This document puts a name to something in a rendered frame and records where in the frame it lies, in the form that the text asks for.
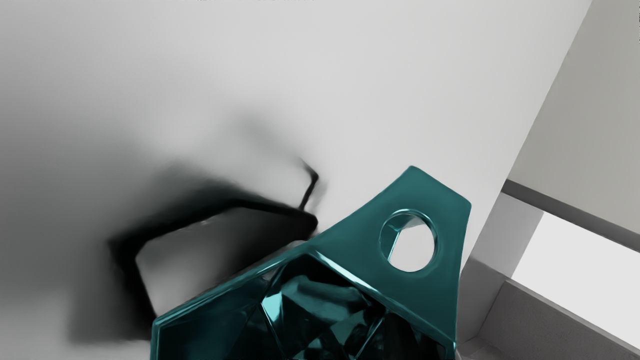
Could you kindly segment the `teal faceted mug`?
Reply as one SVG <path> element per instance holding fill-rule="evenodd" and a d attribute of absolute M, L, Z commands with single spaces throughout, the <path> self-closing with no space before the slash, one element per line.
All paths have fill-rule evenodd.
<path fill-rule="evenodd" d="M 471 208 L 410 166 L 313 239 L 158 317 L 150 360 L 455 360 Z"/>

